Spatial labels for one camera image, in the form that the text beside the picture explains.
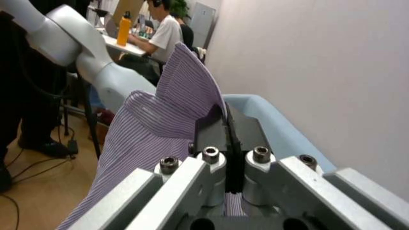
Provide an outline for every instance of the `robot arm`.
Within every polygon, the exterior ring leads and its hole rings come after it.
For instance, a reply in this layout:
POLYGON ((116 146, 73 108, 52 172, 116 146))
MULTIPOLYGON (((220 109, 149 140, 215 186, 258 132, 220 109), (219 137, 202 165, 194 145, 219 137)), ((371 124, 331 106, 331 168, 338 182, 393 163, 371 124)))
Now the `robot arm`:
POLYGON ((10 14, 27 31, 30 46, 49 60, 61 66, 75 61, 112 111, 134 90, 155 92, 141 75, 112 61, 99 32, 71 7, 62 5, 44 16, 28 0, 0 0, 0 11, 10 14))

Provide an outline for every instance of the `purple striped shirt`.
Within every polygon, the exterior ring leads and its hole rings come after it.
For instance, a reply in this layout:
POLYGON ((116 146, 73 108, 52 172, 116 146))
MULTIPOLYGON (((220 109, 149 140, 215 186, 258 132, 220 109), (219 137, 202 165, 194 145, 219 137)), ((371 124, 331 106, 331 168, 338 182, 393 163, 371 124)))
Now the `purple striped shirt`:
MULTIPOLYGON (((132 92, 116 114, 88 195, 58 229, 70 227, 136 168, 153 171, 165 156, 184 160, 188 143, 194 140, 195 121, 214 104, 226 115, 209 71, 185 45, 177 44, 156 95, 132 92)), ((244 215, 240 199, 240 194, 226 194, 227 215, 244 215)))

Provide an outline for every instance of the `power adapter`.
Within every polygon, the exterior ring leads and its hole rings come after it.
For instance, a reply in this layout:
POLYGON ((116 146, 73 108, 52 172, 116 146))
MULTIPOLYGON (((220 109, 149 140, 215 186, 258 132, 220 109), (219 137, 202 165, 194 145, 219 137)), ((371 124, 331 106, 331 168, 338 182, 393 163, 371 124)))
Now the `power adapter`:
POLYGON ((69 140, 67 148, 71 154, 78 154, 78 144, 76 140, 69 140))

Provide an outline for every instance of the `black shoe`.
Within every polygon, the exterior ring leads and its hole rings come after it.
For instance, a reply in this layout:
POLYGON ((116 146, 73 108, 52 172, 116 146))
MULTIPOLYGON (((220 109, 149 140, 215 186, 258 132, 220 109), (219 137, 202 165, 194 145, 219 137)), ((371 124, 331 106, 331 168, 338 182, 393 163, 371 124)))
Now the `black shoe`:
POLYGON ((6 169, 4 162, 0 162, 0 193, 5 192, 11 188, 11 176, 6 169))
POLYGON ((67 147, 59 142, 54 141, 51 138, 48 141, 42 143, 33 143, 27 141, 23 136, 20 136, 18 144, 20 148, 38 151, 49 157, 66 158, 70 155, 67 147))

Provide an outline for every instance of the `white t-shirt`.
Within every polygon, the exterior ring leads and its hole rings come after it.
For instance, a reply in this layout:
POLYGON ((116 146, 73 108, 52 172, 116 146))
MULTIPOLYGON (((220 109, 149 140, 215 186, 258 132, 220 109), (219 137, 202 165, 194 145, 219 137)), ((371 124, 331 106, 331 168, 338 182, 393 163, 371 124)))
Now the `white t-shirt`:
POLYGON ((149 43, 154 44, 158 49, 152 54, 152 57, 167 62, 173 50, 175 44, 181 42, 182 30, 179 23, 172 16, 168 15, 160 22, 159 28, 153 35, 149 43))

